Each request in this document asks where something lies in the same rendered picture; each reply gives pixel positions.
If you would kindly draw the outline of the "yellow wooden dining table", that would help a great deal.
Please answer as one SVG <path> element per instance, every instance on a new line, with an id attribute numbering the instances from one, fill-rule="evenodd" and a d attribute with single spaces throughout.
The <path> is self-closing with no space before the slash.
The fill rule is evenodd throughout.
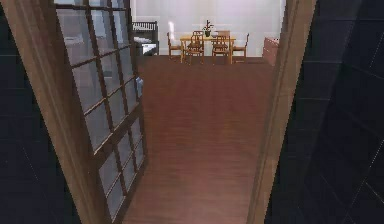
<path id="1" fill-rule="evenodd" d="M 180 42 L 181 42 L 181 59 L 180 59 L 180 62 L 183 63 L 185 61 L 185 58 L 187 57 L 186 55 L 186 49 L 187 49 L 187 45 L 190 43 L 190 38 L 191 38 L 192 35 L 189 35 L 189 36 L 184 36 L 184 37 L 181 37 L 180 38 Z M 206 37 L 205 35 L 203 36 L 203 40 L 204 40 L 204 52 L 205 52 L 205 42 L 206 41 L 210 41 L 212 43 L 212 40 L 216 37 L 212 37 L 212 36 L 209 36 L 209 37 Z M 229 45 L 229 57 L 228 60 L 229 60 L 229 63 L 232 63 L 232 48 L 233 48 L 233 43 L 235 41 L 235 38 L 232 38 L 231 36 L 230 37 L 227 37 L 227 44 Z"/>

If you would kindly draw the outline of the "brown glass-paned room door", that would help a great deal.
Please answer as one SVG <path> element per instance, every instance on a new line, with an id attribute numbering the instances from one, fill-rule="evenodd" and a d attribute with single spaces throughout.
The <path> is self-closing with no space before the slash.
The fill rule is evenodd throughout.
<path id="1" fill-rule="evenodd" d="M 105 224 L 128 224 L 125 216 L 147 160 L 130 1 L 53 3 L 91 144 L 98 204 Z"/>

